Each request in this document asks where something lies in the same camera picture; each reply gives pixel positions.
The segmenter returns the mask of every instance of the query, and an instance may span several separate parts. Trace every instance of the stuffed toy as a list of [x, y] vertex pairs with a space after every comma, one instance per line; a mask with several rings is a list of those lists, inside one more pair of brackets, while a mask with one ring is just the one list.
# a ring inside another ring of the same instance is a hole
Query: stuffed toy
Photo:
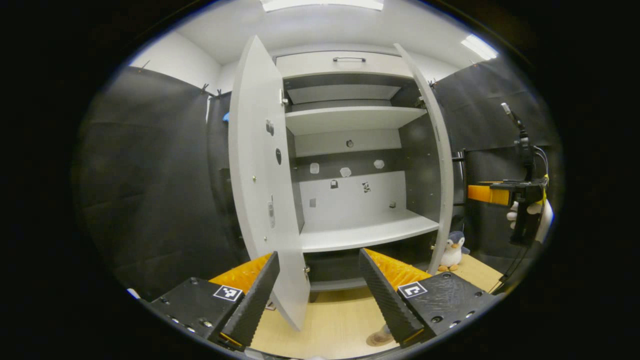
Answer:
[[462, 246], [465, 243], [465, 235], [462, 231], [452, 231], [449, 234], [447, 245], [440, 260], [438, 271], [456, 271], [458, 264], [462, 260], [462, 254], [468, 254], [469, 249]]

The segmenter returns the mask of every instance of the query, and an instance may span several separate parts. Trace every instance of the drawer handle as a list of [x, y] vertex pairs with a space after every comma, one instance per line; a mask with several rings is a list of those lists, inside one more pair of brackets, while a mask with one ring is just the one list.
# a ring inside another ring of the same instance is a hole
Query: drawer handle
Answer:
[[360, 60], [362, 60], [362, 62], [367, 61], [367, 59], [365, 59], [365, 58], [355, 58], [355, 57], [352, 57], [352, 56], [338, 56], [337, 58], [333, 58], [334, 61], [338, 61], [338, 59], [360, 59]]

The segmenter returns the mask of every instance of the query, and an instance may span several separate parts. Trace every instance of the open cabinet door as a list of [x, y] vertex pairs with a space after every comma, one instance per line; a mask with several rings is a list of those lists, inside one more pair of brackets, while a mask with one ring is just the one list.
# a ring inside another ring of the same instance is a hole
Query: open cabinet door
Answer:
[[282, 76], [262, 42], [258, 37], [249, 39], [231, 94], [231, 185], [249, 256], [255, 259], [278, 252], [280, 275], [271, 300], [300, 330], [310, 285], [293, 200], [281, 91]]
[[436, 134], [436, 145], [438, 147], [438, 157], [440, 158], [440, 189], [442, 191], [440, 198], [442, 199], [442, 203], [440, 204], [436, 248], [433, 251], [427, 270], [429, 274], [434, 275], [438, 270], [442, 254], [444, 254], [445, 244], [449, 238], [451, 217], [453, 214], [453, 162], [451, 160], [451, 145], [449, 145], [449, 134], [447, 134], [442, 112], [440, 111], [438, 101], [435, 95], [433, 95], [427, 79], [402, 46], [400, 46], [400, 44], [394, 44], [394, 46], [409, 67], [416, 84], [420, 87], [420, 94], [422, 94], [424, 104], [427, 106], [433, 132]]

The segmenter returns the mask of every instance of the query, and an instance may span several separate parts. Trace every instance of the wooden floor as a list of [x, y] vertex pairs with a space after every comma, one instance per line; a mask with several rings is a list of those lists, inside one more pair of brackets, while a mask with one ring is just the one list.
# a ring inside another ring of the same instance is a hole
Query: wooden floor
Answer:
[[[455, 274], [484, 291], [490, 291], [502, 275], [469, 255], [463, 255]], [[308, 305], [300, 332], [294, 331], [278, 310], [265, 310], [251, 347], [296, 359], [364, 356], [398, 346], [394, 341], [381, 347], [367, 345], [367, 337], [384, 324], [368, 288], [328, 291]]]

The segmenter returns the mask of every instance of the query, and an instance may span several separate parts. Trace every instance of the white glove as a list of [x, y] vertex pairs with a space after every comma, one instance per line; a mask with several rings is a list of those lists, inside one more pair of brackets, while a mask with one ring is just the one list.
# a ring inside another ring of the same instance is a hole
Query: white glove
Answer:
[[[516, 217], [518, 217], [518, 202], [514, 201], [511, 207], [511, 212], [507, 213], [507, 220], [511, 221], [511, 228], [516, 227]], [[549, 204], [549, 200], [545, 199], [545, 210], [542, 211], [542, 205], [533, 203], [527, 207], [527, 212], [531, 215], [540, 214], [542, 212], [542, 218], [540, 219], [540, 225], [538, 226], [538, 232], [536, 233], [536, 241], [544, 243], [549, 227], [551, 227], [551, 221], [554, 219], [554, 211]]]

